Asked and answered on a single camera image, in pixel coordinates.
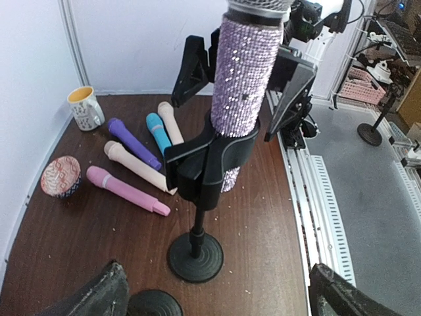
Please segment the blue-head microphone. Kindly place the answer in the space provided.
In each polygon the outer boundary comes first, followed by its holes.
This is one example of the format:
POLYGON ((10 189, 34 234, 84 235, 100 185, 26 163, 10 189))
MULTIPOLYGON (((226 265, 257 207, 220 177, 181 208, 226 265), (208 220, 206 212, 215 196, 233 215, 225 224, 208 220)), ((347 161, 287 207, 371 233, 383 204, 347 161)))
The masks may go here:
POLYGON ((148 130, 154 137, 160 152, 164 155, 165 149, 171 147, 172 143, 166 133, 162 119, 156 113, 149 113, 146 117, 146 124, 148 130))

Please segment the aluminium front rail base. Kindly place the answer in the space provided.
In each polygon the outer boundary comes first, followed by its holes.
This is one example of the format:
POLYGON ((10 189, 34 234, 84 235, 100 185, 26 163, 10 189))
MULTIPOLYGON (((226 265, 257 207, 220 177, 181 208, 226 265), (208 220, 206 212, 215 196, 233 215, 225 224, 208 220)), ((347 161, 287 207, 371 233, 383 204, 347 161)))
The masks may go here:
POLYGON ((287 149, 277 134, 291 192, 291 202, 299 236, 305 287, 310 271, 324 263, 353 286, 356 285, 351 254, 324 160, 309 148, 287 149))

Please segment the spare mic stand outside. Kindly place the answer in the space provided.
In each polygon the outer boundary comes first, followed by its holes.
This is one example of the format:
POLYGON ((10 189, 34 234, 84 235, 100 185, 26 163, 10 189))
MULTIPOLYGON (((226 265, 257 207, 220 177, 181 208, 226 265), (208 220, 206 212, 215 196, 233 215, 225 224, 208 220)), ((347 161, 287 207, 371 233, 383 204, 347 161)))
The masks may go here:
POLYGON ((385 118, 386 114, 390 112, 390 109, 394 105, 396 99, 399 96, 399 87, 397 84, 391 84, 387 93, 388 100, 383 106, 383 110, 373 125, 367 123, 361 123, 357 127, 357 133, 360 138, 368 145, 378 147, 382 144, 382 135, 378 131, 380 123, 385 118))

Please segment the aluminium right corner post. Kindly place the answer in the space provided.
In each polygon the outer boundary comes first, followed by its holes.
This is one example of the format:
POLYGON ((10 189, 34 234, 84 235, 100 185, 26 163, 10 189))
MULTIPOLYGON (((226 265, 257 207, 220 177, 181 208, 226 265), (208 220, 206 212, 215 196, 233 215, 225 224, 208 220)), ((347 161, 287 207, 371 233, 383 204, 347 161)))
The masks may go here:
POLYGON ((76 73, 79 81, 83 86, 89 86, 89 77, 87 74, 86 66, 82 56, 82 50, 78 40, 76 24, 74 20, 71 1, 59 0, 59 7, 62 14, 62 21, 64 24, 65 33, 68 39, 70 53, 72 55, 76 73))

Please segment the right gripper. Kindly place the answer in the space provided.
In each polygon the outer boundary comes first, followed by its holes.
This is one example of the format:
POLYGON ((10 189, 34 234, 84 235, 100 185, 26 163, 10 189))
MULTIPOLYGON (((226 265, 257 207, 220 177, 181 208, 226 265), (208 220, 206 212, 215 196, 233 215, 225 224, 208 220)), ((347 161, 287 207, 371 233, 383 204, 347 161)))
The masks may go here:
POLYGON ((280 132, 284 148, 306 148, 304 139, 318 135, 318 125, 310 115, 310 90, 317 70, 297 49, 285 45, 279 48, 267 90, 279 92, 281 97, 266 132, 266 142, 280 132))

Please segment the pink plastic crate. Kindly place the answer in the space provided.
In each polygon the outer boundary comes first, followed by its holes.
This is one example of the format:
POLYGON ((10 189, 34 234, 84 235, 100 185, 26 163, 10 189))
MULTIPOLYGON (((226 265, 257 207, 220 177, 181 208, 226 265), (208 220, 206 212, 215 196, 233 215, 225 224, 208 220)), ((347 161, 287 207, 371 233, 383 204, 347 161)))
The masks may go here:
POLYGON ((385 95, 385 90, 370 73, 352 66, 338 95, 346 99, 378 105, 385 95))

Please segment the glitter silver-head microphone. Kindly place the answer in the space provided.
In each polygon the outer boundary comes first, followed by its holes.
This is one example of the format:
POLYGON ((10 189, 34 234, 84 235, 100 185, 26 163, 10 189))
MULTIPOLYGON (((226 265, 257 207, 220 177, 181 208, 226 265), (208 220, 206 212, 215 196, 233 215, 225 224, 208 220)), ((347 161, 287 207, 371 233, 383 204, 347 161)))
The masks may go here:
POLYGON ((218 136, 250 134, 284 36, 291 1, 228 1, 222 16, 210 120, 218 136))

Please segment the patterned ceramic bowl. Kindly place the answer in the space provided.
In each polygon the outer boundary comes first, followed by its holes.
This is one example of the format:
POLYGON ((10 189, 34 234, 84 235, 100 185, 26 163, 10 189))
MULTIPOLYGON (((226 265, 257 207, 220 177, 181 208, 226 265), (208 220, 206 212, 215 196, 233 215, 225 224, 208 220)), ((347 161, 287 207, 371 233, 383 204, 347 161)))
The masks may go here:
POLYGON ((70 155, 58 157, 50 162, 40 179, 41 189, 54 198, 68 198, 76 192, 82 182, 82 171, 78 160, 70 155))

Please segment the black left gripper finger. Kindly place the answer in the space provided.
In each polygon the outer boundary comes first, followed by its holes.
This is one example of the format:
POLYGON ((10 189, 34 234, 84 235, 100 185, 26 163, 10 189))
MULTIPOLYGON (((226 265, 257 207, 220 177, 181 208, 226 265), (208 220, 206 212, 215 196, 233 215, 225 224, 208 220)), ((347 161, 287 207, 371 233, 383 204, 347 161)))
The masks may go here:
POLYGON ((207 84, 214 83, 220 29, 211 34, 211 46, 205 49, 203 37, 186 38, 180 71, 172 91, 173 107, 181 107, 207 84))

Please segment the pale pink small microphone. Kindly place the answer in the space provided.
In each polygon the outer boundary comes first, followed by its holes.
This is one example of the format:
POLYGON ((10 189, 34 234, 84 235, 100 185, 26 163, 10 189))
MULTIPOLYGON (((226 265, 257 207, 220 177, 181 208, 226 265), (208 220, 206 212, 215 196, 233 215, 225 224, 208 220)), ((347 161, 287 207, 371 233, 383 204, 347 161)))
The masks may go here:
POLYGON ((111 160, 120 163, 140 178, 154 185, 156 188, 174 196, 177 188, 168 189, 166 177, 156 171, 137 157, 126 151, 122 144, 115 141, 108 141, 104 146, 105 155, 111 160))

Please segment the black pink-mic stand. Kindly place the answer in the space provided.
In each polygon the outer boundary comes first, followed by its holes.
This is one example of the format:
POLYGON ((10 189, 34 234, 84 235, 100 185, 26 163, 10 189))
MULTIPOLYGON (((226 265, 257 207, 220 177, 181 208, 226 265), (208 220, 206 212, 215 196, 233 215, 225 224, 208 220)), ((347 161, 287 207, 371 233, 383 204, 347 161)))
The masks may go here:
POLYGON ((127 315, 167 315, 183 316, 184 312, 178 301, 162 290, 144 290, 130 297, 127 315))

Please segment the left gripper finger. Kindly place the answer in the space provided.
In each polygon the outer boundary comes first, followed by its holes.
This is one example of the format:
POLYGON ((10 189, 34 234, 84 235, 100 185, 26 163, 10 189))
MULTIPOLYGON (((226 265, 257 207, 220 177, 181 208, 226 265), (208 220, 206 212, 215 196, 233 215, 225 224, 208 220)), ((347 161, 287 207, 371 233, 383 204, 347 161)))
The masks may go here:
POLYGON ((124 268, 113 259, 72 296, 40 311, 38 315, 125 315, 129 297, 124 268))
POLYGON ((310 312, 312 315, 396 315, 374 301, 323 263, 310 272, 310 312))

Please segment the white floral mug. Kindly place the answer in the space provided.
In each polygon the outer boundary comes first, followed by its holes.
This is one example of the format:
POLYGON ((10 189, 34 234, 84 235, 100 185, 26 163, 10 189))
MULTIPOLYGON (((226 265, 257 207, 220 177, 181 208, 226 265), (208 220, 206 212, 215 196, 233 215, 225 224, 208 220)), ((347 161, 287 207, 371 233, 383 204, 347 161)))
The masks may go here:
POLYGON ((78 128, 83 132, 95 130, 105 123, 103 110, 91 86, 82 86, 67 97, 78 128))

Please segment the beige pink microphone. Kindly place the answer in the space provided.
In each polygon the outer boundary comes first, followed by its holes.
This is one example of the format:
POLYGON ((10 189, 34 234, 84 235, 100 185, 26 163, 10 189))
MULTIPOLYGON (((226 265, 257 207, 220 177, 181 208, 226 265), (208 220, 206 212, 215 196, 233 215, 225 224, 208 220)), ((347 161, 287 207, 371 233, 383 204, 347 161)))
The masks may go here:
POLYGON ((173 145, 184 143, 184 138, 180 132, 178 123, 174 116, 174 108, 169 102, 161 102, 157 108, 158 115, 162 119, 170 141, 173 145))

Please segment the black glitter-mic stand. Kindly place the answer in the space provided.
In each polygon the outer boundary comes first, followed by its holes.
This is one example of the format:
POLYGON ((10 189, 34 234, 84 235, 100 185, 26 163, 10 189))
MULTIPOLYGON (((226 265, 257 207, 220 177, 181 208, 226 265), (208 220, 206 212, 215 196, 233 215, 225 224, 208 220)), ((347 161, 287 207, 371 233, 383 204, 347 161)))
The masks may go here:
POLYGON ((223 249, 215 237, 205 232, 205 213, 217 207, 226 172, 248 161, 259 130, 260 123, 256 122, 246 136, 223 137, 217 134, 207 114, 200 135, 165 149, 166 185, 196 206, 193 227, 175 239, 168 250, 168 265, 178 278, 200 284, 220 272, 223 249))

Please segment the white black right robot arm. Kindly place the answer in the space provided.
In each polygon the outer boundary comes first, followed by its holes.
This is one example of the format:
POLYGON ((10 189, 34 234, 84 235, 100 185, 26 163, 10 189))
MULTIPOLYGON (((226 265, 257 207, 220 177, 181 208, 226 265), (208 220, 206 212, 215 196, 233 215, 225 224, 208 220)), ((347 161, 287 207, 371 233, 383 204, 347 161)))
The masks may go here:
POLYGON ((304 57, 290 46, 293 39, 304 43, 317 41, 323 31, 333 35, 345 31, 351 11, 350 1, 294 1, 289 20, 284 24, 284 39, 280 45, 268 92, 281 94, 275 102, 274 114, 264 140, 280 133, 285 147, 305 147, 301 127, 312 109, 311 89, 316 79, 326 45, 304 57))

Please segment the purple microphone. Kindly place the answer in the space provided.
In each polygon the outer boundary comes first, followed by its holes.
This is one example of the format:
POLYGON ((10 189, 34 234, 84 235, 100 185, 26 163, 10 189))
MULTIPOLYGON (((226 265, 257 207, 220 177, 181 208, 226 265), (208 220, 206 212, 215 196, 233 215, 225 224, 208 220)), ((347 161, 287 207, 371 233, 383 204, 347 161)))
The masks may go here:
POLYGON ((117 137, 131 152, 144 163, 159 171, 162 164, 125 126, 119 118, 111 118, 107 127, 109 132, 117 137))

